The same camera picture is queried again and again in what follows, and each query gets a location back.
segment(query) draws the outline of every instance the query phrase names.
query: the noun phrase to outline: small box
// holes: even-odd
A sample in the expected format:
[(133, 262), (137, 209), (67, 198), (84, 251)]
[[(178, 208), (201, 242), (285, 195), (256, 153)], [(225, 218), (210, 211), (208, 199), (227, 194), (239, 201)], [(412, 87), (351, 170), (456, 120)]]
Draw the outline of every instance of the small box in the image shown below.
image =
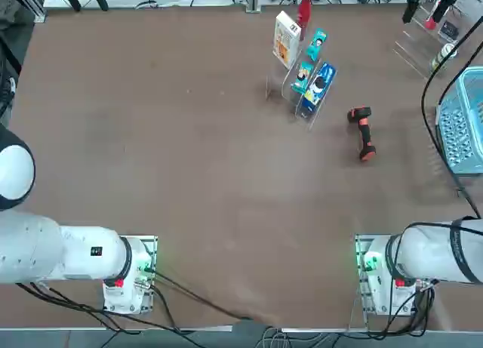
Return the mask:
[(290, 69), (297, 59), (299, 48), (300, 27), (284, 11), (278, 14), (275, 21), (275, 36), (273, 38), (273, 53)]

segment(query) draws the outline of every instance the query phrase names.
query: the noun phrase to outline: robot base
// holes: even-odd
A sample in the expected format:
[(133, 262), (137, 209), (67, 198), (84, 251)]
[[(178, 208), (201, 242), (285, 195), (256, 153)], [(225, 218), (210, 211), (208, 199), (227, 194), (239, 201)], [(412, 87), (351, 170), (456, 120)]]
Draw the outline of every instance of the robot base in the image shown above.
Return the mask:
[[(389, 315), (391, 283), (392, 309), (396, 313), (402, 303), (415, 291), (416, 285), (402, 285), (404, 282), (392, 280), (386, 265), (386, 243), (390, 235), (356, 235), (355, 257), (359, 275), (359, 291), (365, 321), (367, 314)], [(409, 316), (414, 299), (409, 300), (399, 311), (398, 316)]]
[(155, 275), (144, 268), (156, 269), (157, 236), (123, 236), (131, 245), (131, 268), (123, 282), (113, 287), (103, 283), (104, 309), (120, 314), (140, 314), (152, 311)]

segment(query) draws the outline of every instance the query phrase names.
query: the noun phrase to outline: blue plastic basket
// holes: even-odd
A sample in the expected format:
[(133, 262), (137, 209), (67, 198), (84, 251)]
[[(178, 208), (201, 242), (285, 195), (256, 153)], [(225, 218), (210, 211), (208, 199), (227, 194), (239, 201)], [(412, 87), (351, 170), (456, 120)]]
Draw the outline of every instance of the blue plastic basket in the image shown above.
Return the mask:
[(483, 173), (483, 67), (467, 68), (446, 94), (438, 117), (455, 174)]

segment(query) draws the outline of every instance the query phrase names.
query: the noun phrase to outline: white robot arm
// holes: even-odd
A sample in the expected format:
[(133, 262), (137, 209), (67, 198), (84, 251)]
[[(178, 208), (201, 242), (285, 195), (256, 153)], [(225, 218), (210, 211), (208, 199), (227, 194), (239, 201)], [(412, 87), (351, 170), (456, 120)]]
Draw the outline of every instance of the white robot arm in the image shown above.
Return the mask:
[(153, 268), (155, 256), (140, 237), (98, 226), (60, 226), (13, 210), (0, 212), (0, 231), (0, 283), (101, 279), (106, 309), (150, 310), (152, 274), (145, 268)]
[(60, 226), (47, 217), (8, 210), (23, 202), (34, 181), (29, 147), (0, 125), (0, 284), (102, 279), (106, 309), (150, 311), (153, 277), (145, 268), (155, 268), (157, 238)]
[(413, 301), (408, 298), (415, 293), (417, 280), (483, 282), (482, 220), (417, 223), (398, 235), (370, 237), (359, 276), (376, 314), (394, 313), (400, 307), (401, 315), (411, 314)]

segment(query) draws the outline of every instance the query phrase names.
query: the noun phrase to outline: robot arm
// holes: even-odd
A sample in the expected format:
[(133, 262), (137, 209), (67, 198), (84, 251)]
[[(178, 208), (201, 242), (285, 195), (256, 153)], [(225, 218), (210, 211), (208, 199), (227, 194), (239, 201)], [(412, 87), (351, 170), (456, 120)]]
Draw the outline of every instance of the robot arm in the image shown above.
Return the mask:
[(414, 296), (417, 281), (483, 282), (483, 220), (418, 223), (398, 235), (370, 237), (359, 277), (376, 314), (389, 314), (388, 306), (411, 314), (408, 298)]
[(0, 283), (101, 279), (104, 306), (126, 314), (141, 313), (151, 299), (144, 269), (154, 257), (139, 238), (12, 210), (0, 212), (0, 231)]

